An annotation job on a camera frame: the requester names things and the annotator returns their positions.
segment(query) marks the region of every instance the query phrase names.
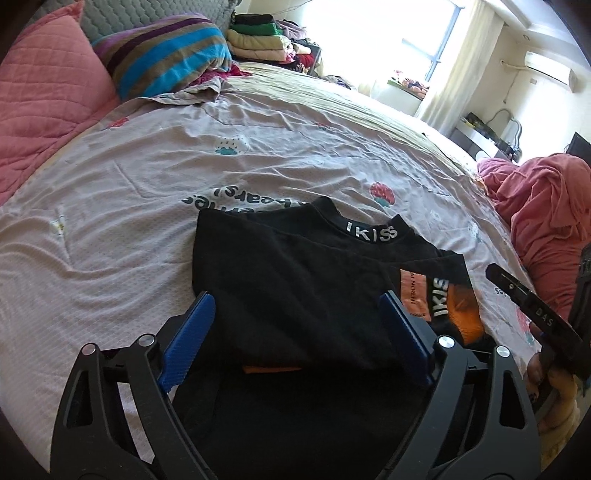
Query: metal screw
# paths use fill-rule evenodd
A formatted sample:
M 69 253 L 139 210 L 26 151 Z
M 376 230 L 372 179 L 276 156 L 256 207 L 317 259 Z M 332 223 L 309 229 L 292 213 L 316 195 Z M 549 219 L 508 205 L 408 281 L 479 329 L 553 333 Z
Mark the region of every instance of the metal screw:
M 154 343 L 156 339 L 154 338 L 154 335 L 151 334 L 147 334 L 147 335 L 142 335 L 141 337 L 138 338 L 138 343 L 139 346 L 150 346 Z
M 439 337 L 437 341 L 439 342 L 439 345 L 441 345 L 443 348 L 451 348 L 456 344 L 454 339 L 448 336 Z
M 92 355 L 96 352 L 96 345 L 94 343 L 87 343 L 84 347 L 82 347 L 82 355 Z
M 509 358 L 511 351 L 506 346 L 501 345 L 496 348 L 496 353 L 503 358 Z

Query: bed sheet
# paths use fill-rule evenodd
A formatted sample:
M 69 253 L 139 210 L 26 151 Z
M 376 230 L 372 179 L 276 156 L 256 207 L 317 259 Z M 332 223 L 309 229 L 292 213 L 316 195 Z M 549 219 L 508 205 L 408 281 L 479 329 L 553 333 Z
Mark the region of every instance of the bed sheet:
M 438 248 L 465 255 L 487 330 L 525 367 L 536 344 L 485 267 L 497 262 L 531 284 L 469 165 L 387 107 L 303 82 L 260 70 L 200 106 L 199 89 L 127 102 L 0 207 L 0 407 L 45 468 L 80 347 L 129 345 L 192 302 L 203 208 L 281 209 L 326 195 L 360 222 L 400 214 Z M 124 404 L 149 459 L 129 392 Z

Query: orange label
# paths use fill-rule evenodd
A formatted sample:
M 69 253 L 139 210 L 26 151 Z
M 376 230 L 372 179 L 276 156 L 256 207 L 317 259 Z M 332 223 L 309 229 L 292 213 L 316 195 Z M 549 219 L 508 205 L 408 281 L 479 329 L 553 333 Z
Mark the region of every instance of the orange label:
M 427 277 L 401 270 L 400 300 L 410 315 L 431 322 L 431 313 L 427 304 Z

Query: orange fabric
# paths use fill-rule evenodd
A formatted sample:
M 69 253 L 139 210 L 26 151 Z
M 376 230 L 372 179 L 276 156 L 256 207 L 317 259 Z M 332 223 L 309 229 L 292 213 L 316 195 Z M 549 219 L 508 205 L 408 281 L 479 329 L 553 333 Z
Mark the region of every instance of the orange fabric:
M 447 293 L 447 311 L 449 319 L 460 330 L 466 345 L 476 342 L 485 334 L 478 301 L 471 288 L 450 284 Z

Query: red blanket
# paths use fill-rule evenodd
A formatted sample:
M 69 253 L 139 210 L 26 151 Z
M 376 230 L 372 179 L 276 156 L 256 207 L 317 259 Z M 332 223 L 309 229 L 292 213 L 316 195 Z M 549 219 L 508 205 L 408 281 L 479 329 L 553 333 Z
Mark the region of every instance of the red blanket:
M 591 241 L 591 168 L 566 154 L 521 166 L 481 160 L 478 173 L 538 296 L 567 319 L 583 247 Z

